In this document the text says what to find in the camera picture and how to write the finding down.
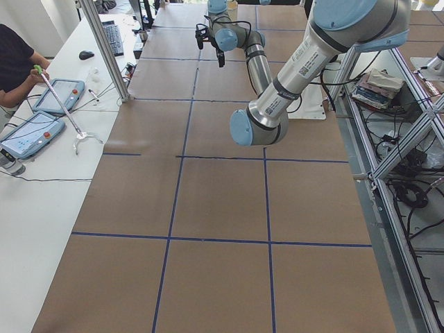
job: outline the computer mouse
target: computer mouse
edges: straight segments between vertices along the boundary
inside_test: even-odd
[[[86,60],[86,59],[89,59],[91,57],[94,57],[94,52],[93,51],[86,51],[86,50],[84,50],[84,51],[81,51],[78,54],[78,58],[80,60]]]

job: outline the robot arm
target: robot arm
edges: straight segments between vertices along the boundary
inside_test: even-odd
[[[232,115],[232,138],[243,146],[280,141],[287,133],[287,107],[335,55],[347,52],[352,46],[358,52],[369,52],[405,43],[410,6],[410,0],[317,0],[303,43],[265,90],[257,91],[258,99],[251,101],[246,110],[237,110]],[[218,33],[216,43],[220,46]],[[268,63],[260,63],[257,72],[267,68]]]

